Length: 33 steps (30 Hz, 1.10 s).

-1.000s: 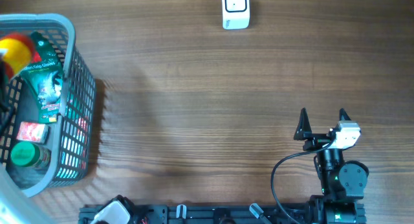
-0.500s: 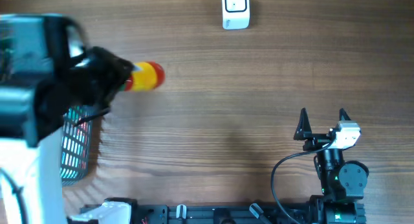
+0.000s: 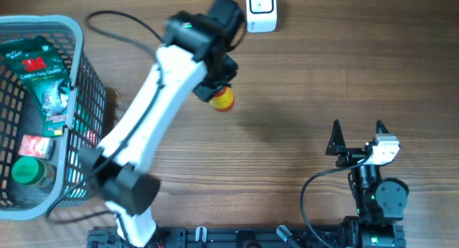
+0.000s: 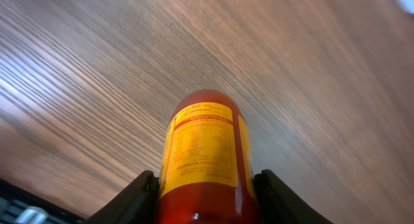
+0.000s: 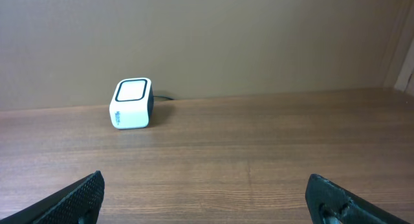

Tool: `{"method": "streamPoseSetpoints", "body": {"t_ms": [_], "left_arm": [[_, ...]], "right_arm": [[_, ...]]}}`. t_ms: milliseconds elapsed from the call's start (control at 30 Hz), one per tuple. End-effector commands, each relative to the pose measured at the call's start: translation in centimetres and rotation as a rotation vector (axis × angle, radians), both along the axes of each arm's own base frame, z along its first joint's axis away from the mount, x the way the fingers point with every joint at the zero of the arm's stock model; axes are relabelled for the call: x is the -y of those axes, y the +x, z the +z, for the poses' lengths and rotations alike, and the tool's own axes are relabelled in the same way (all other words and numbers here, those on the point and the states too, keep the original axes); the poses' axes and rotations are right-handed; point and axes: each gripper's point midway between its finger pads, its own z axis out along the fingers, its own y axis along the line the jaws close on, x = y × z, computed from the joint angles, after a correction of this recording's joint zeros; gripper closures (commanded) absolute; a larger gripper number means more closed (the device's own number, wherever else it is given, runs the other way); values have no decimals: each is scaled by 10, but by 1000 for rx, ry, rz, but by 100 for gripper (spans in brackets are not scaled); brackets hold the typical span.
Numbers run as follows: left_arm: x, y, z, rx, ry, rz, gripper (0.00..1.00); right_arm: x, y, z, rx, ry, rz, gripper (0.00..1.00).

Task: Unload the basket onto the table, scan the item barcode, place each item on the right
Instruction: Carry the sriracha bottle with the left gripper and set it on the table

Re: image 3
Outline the red yellow sauce bottle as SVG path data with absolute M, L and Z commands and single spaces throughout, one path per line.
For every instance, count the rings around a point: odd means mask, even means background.
M 223 87 L 210 101 L 210 105 L 220 111 L 227 112 L 232 109 L 235 103 L 235 96 L 231 87 Z

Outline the green 3M gloves packet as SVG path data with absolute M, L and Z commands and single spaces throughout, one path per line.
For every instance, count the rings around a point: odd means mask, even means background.
M 1 55 L 31 94 L 42 118 L 43 136 L 62 135 L 67 119 L 70 73 L 58 49 L 38 35 L 2 43 Z

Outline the small red patterned box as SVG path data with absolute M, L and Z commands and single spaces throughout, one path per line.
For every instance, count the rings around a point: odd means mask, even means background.
M 18 154 L 43 160 L 49 160 L 52 156 L 55 141 L 52 138 L 23 135 Z

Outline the green lidded jar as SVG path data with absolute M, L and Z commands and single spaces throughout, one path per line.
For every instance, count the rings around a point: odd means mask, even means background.
M 20 158 L 12 167 L 12 178 L 17 183 L 38 188 L 52 185 L 56 173 L 56 168 L 51 163 L 33 157 Z

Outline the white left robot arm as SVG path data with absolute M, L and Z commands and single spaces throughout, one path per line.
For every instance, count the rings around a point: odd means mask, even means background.
M 79 149 L 83 181 L 115 213 L 127 244 L 145 247 L 154 236 L 151 205 L 161 182 L 148 170 L 158 144 L 190 94 L 209 102 L 230 87 L 238 66 L 228 54 L 244 23 L 233 0 L 215 0 L 206 14 L 171 16 L 152 53 L 156 62 L 122 119 L 97 147 Z

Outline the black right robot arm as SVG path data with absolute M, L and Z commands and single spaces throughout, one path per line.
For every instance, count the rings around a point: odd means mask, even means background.
M 383 122 L 376 122 L 376 134 L 362 148 L 346 146 L 341 124 L 333 122 L 326 155 L 337 156 L 336 167 L 348 170 L 356 216 L 346 216 L 339 224 L 338 247 L 406 247 L 403 226 L 408 185 L 398 178 L 382 178 L 380 169 L 392 163 L 400 150 L 396 135 Z

